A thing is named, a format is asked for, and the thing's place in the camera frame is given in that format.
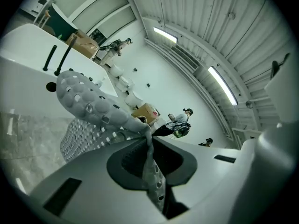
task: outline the black handle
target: black handle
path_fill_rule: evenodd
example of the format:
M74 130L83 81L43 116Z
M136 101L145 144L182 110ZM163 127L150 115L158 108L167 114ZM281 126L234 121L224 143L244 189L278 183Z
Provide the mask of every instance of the black handle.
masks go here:
M54 75L55 75L55 76L59 76L59 74L60 74L60 70L61 70L61 67L62 67L62 64L64 63L64 60L65 60L66 56L69 54L71 48L72 48L73 45L75 44L76 39L77 39L77 37L75 36L74 39L71 41L69 47L67 48L67 50L66 50L64 56L63 56L62 59L61 59L61 62L60 62L60 64L59 64L57 70L54 72Z
M57 48L57 45L54 45L54 46L52 47L52 50L50 51L49 56L48 56L48 58L47 58L46 64L45 64L45 66L43 67L43 71L47 71L47 70L48 70L48 65L49 65L49 63L50 63L50 60L51 60L51 58L52 58L52 56L53 56L53 54L54 54L56 48Z

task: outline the pipe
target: pipe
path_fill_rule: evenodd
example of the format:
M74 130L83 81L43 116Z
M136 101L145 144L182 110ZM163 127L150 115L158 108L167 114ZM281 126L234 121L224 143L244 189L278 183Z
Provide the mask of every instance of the pipe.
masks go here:
M57 45L54 45L54 46L52 47L52 50L51 50L50 53L49 53L49 56L48 56L47 61L46 61L46 63L45 63L45 66L43 67L43 71L47 71L47 70L48 70L48 65L49 65L49 63L50 63L50 60L51 60L51 58L52 58L52 56L53 56L53 54L54 54L56 48L57 48Z
M65 60L66 56L69 54L69 52L70 52L72 46L75 44L76 39L77 39L77 37L75 36L74 39L71 41L69 47L67 48L67 50L66 50L64 56L63 56L62 59L61 59L61 62L60 62L60 64L59 64L59 66L57 67L57 70L54 72L54 75L55 75L55 76L59 76L59 74L60 74L60 70L61 70L61 67L62 67L62 64L64 63L64 60Z
M261 98L257 98L257 99L250 99L249 101L256 102L256 101L262 101L262 100L266 100L266 99L270 99L270 97L266 96L266 97L261 97ZM239 104L245 104L245 103L246 103L246 101L239 102Z

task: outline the man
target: man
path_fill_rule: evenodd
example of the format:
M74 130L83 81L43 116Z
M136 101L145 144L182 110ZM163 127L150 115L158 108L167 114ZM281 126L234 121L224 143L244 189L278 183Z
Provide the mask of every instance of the man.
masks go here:
M213 139L208 138L208 139L206 139L206 143L200 143L199 145L200 146L210 147L212 143L213 143Z
M116 54L118 56L121 56L121 50L129 44L133 44L132 40L130 38L128 38L127 40L125 40L124 42L120 42L120 43L111 43L111 45L109 45L110 49L107 52L107 54L103 57L103 59L100 62L100 66L103 66L107 63L108 60L110 60L113 56L115 56Z
M161 126L158 128L153 135L154 136L168 136L170 134L173 134L173 128L176 125L180 125L182 123L186 123L190 116L193 114L192 109L183 109L185 113L178 115L177 117L174 117L174 115L169 114L168 117L170 118L171 122Z

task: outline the ceiling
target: ceiling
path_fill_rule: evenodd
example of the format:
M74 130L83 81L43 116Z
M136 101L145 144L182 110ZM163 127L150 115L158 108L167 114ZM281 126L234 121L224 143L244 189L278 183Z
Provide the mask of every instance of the ceiling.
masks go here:
M224 133L231 128L263 131L279 117L264 87L271 64L281 63L296 43L271 0L134 0L147 31L146 42L170 62L211 107ZM199 63L194 70L155 33L178 37L178 46ZM232 106L207 69L216 67L239 104ZM253 108L245 102L253 101Z

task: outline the vent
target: vent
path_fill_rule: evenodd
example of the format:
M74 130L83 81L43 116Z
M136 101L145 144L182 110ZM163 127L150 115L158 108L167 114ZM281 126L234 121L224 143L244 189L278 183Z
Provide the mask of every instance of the vent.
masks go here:
M187 62L194 70L200 66L200 63L193 58L187 51L175 45L171 48L177 55L179 55L185 62Z

